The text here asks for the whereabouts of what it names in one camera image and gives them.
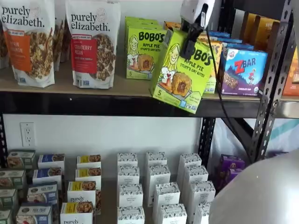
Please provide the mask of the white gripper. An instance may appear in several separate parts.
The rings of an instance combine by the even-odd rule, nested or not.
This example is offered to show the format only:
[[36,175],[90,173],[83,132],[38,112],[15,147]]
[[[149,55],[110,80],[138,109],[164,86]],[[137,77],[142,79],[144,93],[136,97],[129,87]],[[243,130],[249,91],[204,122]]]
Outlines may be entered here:
[[187,33],[183,42],[180,56],[191,59],[192,51],[197,39],[204,35],[204,28],[208,26],[215,0],[184,0],[181,6],[181,31]]

